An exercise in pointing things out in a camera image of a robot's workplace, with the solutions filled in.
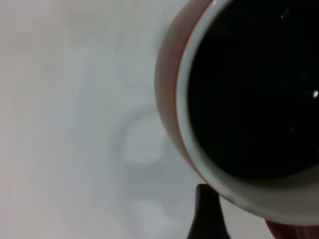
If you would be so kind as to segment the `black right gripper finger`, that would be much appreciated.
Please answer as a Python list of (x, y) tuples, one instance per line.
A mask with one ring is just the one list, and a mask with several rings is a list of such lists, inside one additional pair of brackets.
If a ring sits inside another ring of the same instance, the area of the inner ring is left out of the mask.
[(219, 195), (206, 184), (196, 186), (195, 214), (187, 239), (230, 239)]

